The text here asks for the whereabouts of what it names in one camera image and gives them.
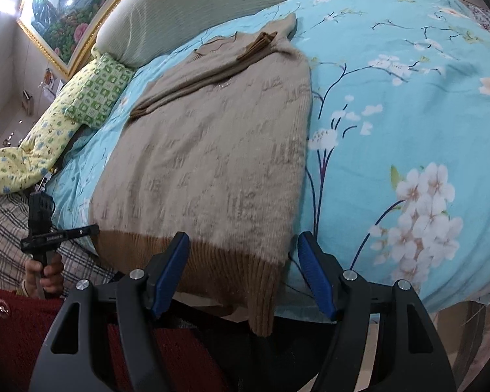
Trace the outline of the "person's left hand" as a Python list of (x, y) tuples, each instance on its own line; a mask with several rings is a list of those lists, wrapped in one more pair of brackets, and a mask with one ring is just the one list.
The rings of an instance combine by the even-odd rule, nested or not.
[(41, 287), (50, 296), (60, 296), (63, 292), (63, 268), (62, 256), (54, 254), (51, 263), (43, 267), (40, 262), (28, 259), (25, 261), (24, 286), (26, 295), (38, 298)]

